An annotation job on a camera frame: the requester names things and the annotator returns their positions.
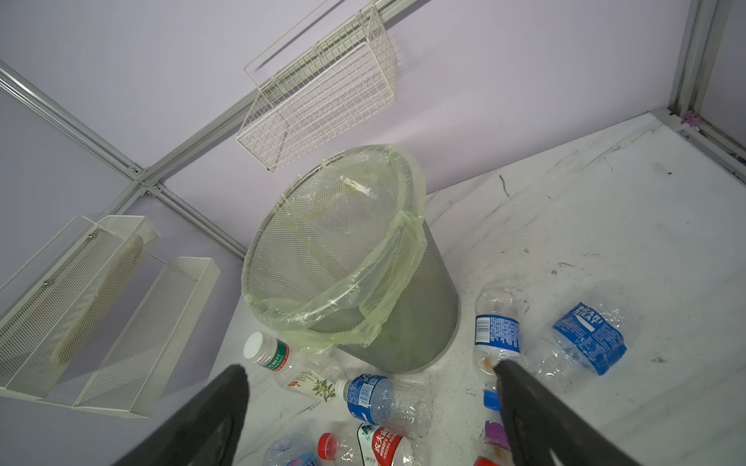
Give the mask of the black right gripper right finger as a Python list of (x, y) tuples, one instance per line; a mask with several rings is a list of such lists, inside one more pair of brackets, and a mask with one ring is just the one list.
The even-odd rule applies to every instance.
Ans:
[(518, 362), (503, 360), (493, 370), (516, 465), (635, 464)]

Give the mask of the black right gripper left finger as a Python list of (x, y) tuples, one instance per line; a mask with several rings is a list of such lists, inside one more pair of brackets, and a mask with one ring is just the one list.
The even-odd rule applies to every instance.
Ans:
[(245, 368), (233, 364), (118, 465), (231, 465), (250, 400)]

